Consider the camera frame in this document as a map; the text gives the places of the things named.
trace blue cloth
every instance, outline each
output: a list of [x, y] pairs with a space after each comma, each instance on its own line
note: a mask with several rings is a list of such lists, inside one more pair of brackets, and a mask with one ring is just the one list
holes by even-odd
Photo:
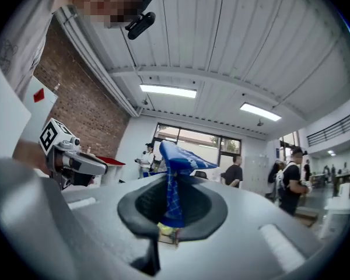
[[179, 203], [176, 175], [190, 175], [196, 169], [213, 169], [217, 165], [201, 159], [169, 141], [162, 141], [159, 151], [167, 167], [167, 211], [161, 223], [174, 228], [184, 227], [183, 213]]

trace red sign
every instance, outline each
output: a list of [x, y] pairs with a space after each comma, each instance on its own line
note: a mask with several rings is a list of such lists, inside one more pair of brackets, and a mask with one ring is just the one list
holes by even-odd
[[44, 99], [44, 89], [40, 89], [37, 93], [34, 94], [34, 102], [37, 103]]

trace person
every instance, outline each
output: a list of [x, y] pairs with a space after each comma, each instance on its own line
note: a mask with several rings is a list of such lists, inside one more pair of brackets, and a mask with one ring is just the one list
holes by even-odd
[[307, 159], [306, 160], [306, 164], [303, 166], [303, 170], [304, 170], [304, 180], [309, 181], [310, 180], [310, 160]]
[[334, 183], [335, 178], [336, 178], [336, 168], [332, 164], [332, 168], [331, 168], [331, 182], [332, 183]]
[[342, 173], [348, 173], [348, 164], [347, 162], [344, 163], [344, 169], [342, 170]]
[[[108, 27], [129, 22], [146, 8], [143, 0], [25, 0], [0, 35], [0, 67], [21, 100], [40, 61], [53, 14], [67, 5]], [[39, 144], [19, 141], [13, 158], [50, 173]]]
[[298, 165], [302, 164], [302, 160], [303, 151], [300, 147], [297, 147], [293, 150], [290, 162], [283, 171], [283, 193], [280, 196], [279, 207], [292, 216], [294, 216], [296, 212], [299, 197], [310, 191], [308, 186], [303, 186], [300, 183], [300, 170]]
[[147, 151], [142, 154], [141, 159], [135, 160], [135, 162], [140, 164], [140, 168], [139, 168], [140, 179], [144, 177], [144, 172], [150, 171], [154, 161], [153, 143], [147, 143], [145, 145], [146, 145]]
[[327, 183], [328, 180], [329, 180], [329, 174], [330, 174], [330, 171], [329, 171], [329, 168], [328, 168], [328, 165], [325, 165], [324, 166], [324, 170], [323, 170], [323, 173], [325, 174], [324, 175], [324, 183]]
[[240, 186], [240, 182], [243, 181], [243, 169], [240, 167], [241, 163], [242, 157], [239, 155], [234, 155], [233, 164], [221, 174], [222, 184], [235, 188]]
[[270, 200], [275, 200], [276, 198], [276, 175], [280, 170], [283, 170], [285, 168], [284, 162], [275, 162], [274, 165], [271, 168], [271, 171], [268, 174], [267, 179], [267, 192], [265, 194], [265, 197]]

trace yellow object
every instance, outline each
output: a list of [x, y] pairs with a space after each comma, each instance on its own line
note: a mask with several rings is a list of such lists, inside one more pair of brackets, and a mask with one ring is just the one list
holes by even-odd
[[172, 227], [168, 227], [162, 223], [158, 223], [157, 224], [158, 228], [161, 231], [161, 234], [165, 235], [165, 236], [169, 236], [172, 232], [173, 232], [173, 228]]

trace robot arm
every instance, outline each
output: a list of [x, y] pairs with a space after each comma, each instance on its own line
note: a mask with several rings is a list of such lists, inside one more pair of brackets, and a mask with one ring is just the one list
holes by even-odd
[[70, 184], [87, 186], [92, 177], [107, 172], [105, 162], [81, 152], [79, 138], [53, 118], [43, 129], [39, 143], [46, 156], [50, 177], [62, 190]]

